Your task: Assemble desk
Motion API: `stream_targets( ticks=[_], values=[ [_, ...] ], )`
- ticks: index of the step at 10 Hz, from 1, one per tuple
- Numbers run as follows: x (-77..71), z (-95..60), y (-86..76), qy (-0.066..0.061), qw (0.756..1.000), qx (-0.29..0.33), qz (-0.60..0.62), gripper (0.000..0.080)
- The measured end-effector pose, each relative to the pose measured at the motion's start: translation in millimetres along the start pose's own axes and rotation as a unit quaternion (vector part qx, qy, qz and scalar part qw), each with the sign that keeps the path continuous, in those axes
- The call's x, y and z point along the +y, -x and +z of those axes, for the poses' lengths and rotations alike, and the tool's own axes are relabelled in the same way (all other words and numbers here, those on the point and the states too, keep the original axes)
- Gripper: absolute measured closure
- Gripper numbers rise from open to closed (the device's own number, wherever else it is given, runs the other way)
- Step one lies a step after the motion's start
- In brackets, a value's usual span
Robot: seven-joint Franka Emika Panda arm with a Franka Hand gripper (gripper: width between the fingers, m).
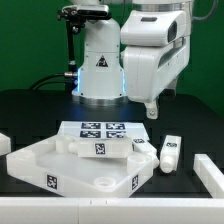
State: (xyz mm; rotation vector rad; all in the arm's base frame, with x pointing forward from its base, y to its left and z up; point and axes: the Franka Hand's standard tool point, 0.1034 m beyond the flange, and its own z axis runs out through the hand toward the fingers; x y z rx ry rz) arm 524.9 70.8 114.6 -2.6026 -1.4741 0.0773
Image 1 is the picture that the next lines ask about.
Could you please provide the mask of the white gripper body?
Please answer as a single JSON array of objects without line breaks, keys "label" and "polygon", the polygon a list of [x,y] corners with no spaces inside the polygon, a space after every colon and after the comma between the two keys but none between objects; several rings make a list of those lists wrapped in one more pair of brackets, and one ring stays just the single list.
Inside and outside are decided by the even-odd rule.
[{"label": "white gripper body", "polygon": [[126,93],[130,100],[149,103],[187,66],[190,37],[164,47],[127,46],[123,56]]}]

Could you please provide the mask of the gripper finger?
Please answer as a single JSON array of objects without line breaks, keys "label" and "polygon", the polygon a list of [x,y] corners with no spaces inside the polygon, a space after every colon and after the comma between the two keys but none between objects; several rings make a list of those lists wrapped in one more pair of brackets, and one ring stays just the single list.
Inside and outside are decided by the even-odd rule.
[{"label": "gripper finger", "polygon": [[146,116],[149,119],[157,119],[158,118],[158,107],[157,107],[157,103],[155,101],[146,103],[145,107],[146,107]]}]

